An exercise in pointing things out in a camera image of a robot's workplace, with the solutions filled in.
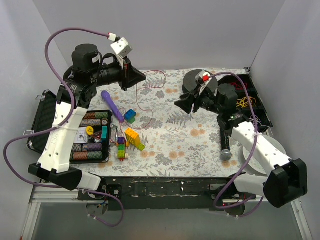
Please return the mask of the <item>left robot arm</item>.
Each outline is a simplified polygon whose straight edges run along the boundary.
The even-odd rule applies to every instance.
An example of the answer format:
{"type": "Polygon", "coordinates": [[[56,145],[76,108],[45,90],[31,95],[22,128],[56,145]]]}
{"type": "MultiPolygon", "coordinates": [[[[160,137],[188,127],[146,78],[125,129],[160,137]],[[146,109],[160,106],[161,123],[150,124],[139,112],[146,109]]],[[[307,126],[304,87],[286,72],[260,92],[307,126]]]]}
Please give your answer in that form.
{"type": "Polygon", "coordinates": [[[82,119],[97,87],[118,83],[122,90],[144,81],[146,76],[132,66],[129,44],[116,41],[112,53],[100,57],[94,44],[78,45],[72,53],[73,65],[63,75],[56,96],[54,130],[50,132],[44,151],[37,163],[30,164],[28,173],[67,190],[87,189],[95,200],[106,196],[101,177],[70,166],[70,155],[82,119]]]}

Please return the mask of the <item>black perforated cable spool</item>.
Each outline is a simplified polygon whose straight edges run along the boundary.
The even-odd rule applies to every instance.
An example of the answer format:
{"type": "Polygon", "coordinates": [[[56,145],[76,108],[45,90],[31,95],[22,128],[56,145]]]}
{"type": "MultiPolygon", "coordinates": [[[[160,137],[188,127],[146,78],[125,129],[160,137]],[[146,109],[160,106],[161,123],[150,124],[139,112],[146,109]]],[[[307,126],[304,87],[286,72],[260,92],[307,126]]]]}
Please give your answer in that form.
{"type": "MultiPolygon", "coordinates": [[[[189,71],[183,78],[182,91],[184,94],[187,94],[193,91],[198,86],[198,81],[196,80],[196,77],[198,75],[211,76],[212,73],[204,69],[194,69],[189,71]]],[[[204,94],[205,91],[207,91],[211,94],[215,94],[217,88],[218,88],[218,80],[216,77],[212,77],[206,82],[206,88],[203,89],[202,93],[204,94]]]]}

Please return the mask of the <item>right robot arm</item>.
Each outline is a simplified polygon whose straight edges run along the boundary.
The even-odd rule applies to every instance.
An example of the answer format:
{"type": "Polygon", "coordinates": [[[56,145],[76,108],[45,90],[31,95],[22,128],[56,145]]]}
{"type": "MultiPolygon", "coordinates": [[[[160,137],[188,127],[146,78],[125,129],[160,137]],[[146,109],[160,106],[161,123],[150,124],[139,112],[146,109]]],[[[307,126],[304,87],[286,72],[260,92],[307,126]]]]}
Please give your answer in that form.
{"type": "Polygon", "coordinates": [[[174,104],[187,114],[204,108],[217,114],[217,121],[232,139],[250,151],[249,159],[255,158],[263,167],[266,176],[256,176],[239,170],[215,197],[226,191],[232,199],[243,193],[265,197],[268,202],[280,208],[308,192],[307,165],[300,158],[293,160],[275,148],[262,134],[257,123],[252,123],[236,107],[238,95],[234,86],[218,86],[216,95],[201,96],[201,85],[180,96],[174,104]]]}

